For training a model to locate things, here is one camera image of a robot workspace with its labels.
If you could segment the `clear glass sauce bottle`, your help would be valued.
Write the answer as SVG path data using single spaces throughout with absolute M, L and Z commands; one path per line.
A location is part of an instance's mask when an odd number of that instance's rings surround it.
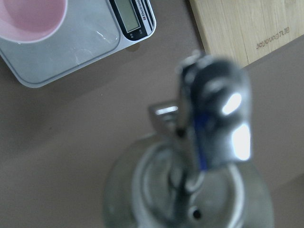
M 251 86 L 234 62 L 196 52 L 174 101 L 149 107 L 155 129 L 108 176 L 106 228 L 272 228 L 251 146 Z

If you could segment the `pink plastic cup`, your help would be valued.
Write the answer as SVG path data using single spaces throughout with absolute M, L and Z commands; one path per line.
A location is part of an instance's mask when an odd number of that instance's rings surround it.
M 18 43 L 43 41 L 60 28 L 67 8 L 67 0 L 2 0 L 0 37 Z

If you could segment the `silver digital kitchen scale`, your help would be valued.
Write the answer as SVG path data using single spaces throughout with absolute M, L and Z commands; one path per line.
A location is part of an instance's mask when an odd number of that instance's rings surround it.
M 52 36 L 29 44 L 1 39 L 0 55 L 20 83 L 38 88 L 149 38 L 155 29 L 148 0 L 71 0 Z

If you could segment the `wooden cutting board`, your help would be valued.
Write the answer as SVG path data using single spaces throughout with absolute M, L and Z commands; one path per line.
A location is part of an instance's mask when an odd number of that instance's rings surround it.
M 242 67 L 304 34 L 303 0 L 191 0 L 204 51 Z

